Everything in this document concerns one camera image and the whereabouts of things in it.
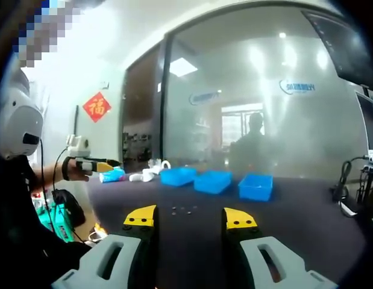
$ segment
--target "blue bin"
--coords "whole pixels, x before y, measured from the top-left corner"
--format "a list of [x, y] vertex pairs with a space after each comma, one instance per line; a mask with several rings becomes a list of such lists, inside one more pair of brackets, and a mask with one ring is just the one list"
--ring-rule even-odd
[[273, 177], [246, 175], [239, 184], [240, 198], [267, 202], [271, 198]]
[[219, 194], [232, 182], [232, 173], [209, 170], [194, 179], [194, 189], [208, 194]]
[[174, 185], [179, 187], [194, 181], [197, 170], [191, 167], [177, 167], [175, 169], [163, 170], [160, 173], [161, 183], [164, 185]]

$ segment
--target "dark gray table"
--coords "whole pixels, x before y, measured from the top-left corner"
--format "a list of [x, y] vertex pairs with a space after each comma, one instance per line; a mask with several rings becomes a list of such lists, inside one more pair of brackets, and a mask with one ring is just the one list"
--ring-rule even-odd
[[222, 195], [149, 183], [101, 184], [92, 178], [89, 198], [102, 226], [121, 231], [132, 210], [156, 204], [160, 210], [159, 289], [225, 288], [220, 244], [223, 207], [251, 214], [265, 236], [278, 238], [304, 258], [307, 270], [316, 270], [339, 282], [357, 261], [365, 241], [353, 219], [341, 215], [331, 202], [332, 182], [274, 179], [270, 202], [238, 198], [237, 182]]

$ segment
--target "glass partition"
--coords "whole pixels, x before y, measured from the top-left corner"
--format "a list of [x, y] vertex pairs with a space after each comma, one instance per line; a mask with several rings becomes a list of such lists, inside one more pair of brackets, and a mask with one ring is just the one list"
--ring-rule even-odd
[[172, 37], [170, 58], [163, 156], [176, 166], [338, 178], [367, 154], [354, 86], [299, 8], [207, 19]]

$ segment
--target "black clothing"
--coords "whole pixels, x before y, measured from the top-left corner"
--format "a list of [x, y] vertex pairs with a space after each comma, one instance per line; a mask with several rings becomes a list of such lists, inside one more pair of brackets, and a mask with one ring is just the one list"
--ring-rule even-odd
[[90, 247], [66, 244], [40, 223], [31, 200], [37, 178], [27, 157], [0, 159], [0, 182], [0, 279], [5, 286], [47, 288], [77, 269]]

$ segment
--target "yellow object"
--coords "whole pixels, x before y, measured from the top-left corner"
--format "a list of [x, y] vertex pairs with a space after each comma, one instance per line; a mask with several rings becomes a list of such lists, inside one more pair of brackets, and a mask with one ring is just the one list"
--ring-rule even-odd
[[257, 227], [254, 218], [246, 212], [224, 208], [227, 214], [227, 229]]
[[114, 168], [107, 163], [96, 163], [96, 171], [98, 173], [105, 173], [113, 170]]
[[95, 223], [95, 229], [100, 231], [100, 232], [103, 232], [103, 233], [107, 234], [106, 230], [104, 228], [102, 228], [98, 223]]
[[154, 227], [154, 209], [156, 205], [139, 208], [127, 215], [124, 225]]

